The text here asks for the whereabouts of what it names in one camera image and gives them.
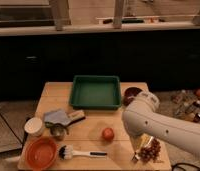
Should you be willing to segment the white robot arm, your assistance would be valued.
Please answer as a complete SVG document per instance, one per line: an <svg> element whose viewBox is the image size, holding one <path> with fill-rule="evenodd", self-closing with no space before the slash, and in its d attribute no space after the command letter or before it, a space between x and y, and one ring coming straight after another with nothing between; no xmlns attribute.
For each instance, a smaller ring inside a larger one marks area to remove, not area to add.
<svg viewBox="0 0 200 171"><path fill-rule="evenodd" d="M153 93L140 92L122 113L127 134L137 138L146 133L200 157L200 124L158 114L158 107Z"/></svg>

